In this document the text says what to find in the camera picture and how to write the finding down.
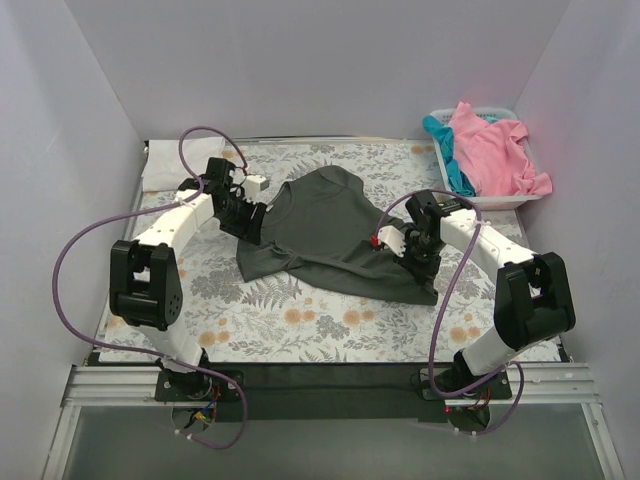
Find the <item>dark grey t shirt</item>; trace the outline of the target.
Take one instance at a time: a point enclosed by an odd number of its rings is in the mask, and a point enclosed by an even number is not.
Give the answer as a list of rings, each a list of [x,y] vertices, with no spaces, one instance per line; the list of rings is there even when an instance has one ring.
[[[239,241],[236,262],[244,281],[287,272],[309,285],[388,302],[434,306],[437,293],[421,286],[371,243],[382,211],[364,194],[363,181],[336,165],[282,184],[269,203],[261,242]]]

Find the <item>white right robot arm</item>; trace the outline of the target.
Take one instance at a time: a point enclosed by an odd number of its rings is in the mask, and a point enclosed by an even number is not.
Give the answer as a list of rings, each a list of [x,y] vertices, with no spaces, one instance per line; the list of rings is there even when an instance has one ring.
[[[409,254],[432,258],[452,246],[495,288],[492,327],[457,352],[448,369],[428,374],[435,394],[475,397],[520,353],[575,327],[566,266],[558,254],[536,253],[512,242],[459,196],[440,202],[434,191],[421,190],[410,195],[406,209],[418,229]]]

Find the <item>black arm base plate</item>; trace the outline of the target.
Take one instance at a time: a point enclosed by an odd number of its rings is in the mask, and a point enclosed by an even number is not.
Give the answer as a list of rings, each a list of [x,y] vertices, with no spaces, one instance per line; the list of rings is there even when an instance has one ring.
[[[417,419],[445,421],[445,400],[421,363],[225,363],[251,420]]]

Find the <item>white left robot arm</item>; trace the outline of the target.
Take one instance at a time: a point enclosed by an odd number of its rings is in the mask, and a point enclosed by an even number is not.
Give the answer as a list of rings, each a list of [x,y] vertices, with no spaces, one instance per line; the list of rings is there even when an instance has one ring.
[[[226,234],[260,243],[267,205],[258,197],[269,180],[248,175],[236,182],[235,169],[230,161],[211,157],[203,175],[179,185],[176,208],[134,239],[117,241],[110,253],[111,312],[150,342],[160,354],[156,364],[169,385],[193,400],[211,392],[213,377],[203,369],[208,366],[207,354],[180,319],[184,294],[177,260],[211,219],[218,220]]]

